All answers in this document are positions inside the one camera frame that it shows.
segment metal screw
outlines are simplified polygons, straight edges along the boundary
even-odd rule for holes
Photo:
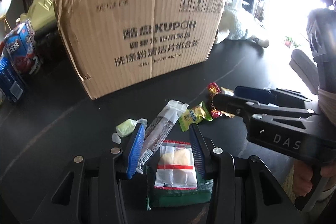
[[[77,156],[73,159],[73,161],[78,164],[78,163],[83,161],[83,157],[82,156]]]
[[[253,155],[253,156],[251,156],[251,161],[258,162],[258,161],[260,161],[260,158],[258,156]]]
[[[215,147],[213,150],[212,150],[215,154],[221,154],[223,153],[223,149],[219,148],[219,147]]]
[[[252,117],[255,119],[261,119],[263,116],[261,114],[253,114]]]
[[[119,147],[113,147],[111,149],[111,153],[112,154],[119,154],[120,153],[120,148]]]

